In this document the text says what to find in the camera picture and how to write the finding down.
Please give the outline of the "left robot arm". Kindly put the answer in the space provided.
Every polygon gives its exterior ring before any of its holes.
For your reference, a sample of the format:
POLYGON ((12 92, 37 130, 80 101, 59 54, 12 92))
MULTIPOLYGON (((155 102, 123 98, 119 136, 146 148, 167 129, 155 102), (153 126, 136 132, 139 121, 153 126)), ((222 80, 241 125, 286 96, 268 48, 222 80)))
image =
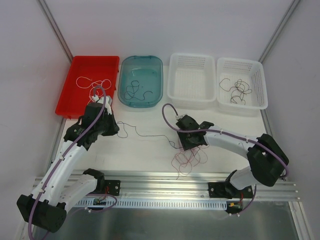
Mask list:
POLYGON ((109 103, 92 102, 85 107, 84 115, 67 129, 60 152, 40 183, 29 195, 22 194, 16 202, 30 237, 34 226, 50 233, 57 232, 68 212, 82 198, 106 192, 105 175, 92 168, 85 170, 68 188, 65 184, 78 160, 98 137, 113 136, 118 131, 109 103))

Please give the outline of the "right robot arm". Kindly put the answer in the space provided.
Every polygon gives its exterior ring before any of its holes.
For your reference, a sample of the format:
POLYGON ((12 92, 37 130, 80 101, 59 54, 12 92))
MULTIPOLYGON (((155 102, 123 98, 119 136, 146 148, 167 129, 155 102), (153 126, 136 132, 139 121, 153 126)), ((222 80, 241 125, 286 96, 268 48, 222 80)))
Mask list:
POLYGON ((247 167, 232 171, 223 182, 211 187, 215 197, 237 198, 244 189, 255 184, 272 187, 282 174, 288 172, 288 157, 273 137, 266 133, 260 137, 238 135, 224 131, 211 122, 199 124, 188 115, 180 117, 176 126, 184 150, 214 146, 247 159, 247 167))

